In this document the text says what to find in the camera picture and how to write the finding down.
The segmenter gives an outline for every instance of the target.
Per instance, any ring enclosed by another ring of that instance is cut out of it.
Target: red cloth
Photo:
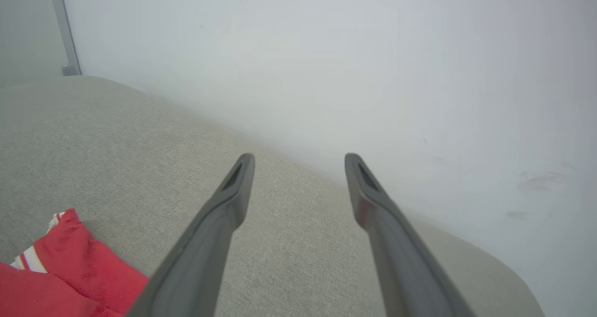
[[[0,311],[6,316],[119,317],[147,277],[120,260],[68,209],[34,243],[47,273],[0,264]]]

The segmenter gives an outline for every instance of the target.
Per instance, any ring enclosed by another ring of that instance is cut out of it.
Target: red fabric
[[[93,238],[73,208],[66,210],[34,248],[48,273],[2,264],[2,315],[121,316],[147,284],[147,277]],[[67,308],[57,309],[62,305]]]

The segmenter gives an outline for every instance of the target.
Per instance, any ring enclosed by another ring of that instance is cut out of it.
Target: gray fabric surface
[[[0,90],[0,262],[45,234],[51,214],[74,207],[96,238],[151,276],[244,152],[255,154],[256,174],[216,315],[383,315],[346,186],[175,104],[96,77]],[[543,316],[510,268],[412,221],[480,316]]]

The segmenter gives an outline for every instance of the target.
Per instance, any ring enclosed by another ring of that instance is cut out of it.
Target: white backdrop
[[[175,100],[597,310],[597,0],[64,0],[81,69]]]

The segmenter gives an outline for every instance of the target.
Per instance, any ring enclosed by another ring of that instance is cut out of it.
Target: red and white striped edge
[[[52,216],[52,220],[49,221],[48,224],[48,232],[52,229],[52,227],[56,226],[60,221],[60,218],[64,215],[64,212],[55,213]],[[38,273],[47,273],[48,271],[45,270],[45,267],[39,261],[39,257],[35,251],[33,246],[29,247],[26,251],[19,254],[18,257],[14,258],[14,262],[10,264],[13,268],[18,270],[31,270],[32,272]]]

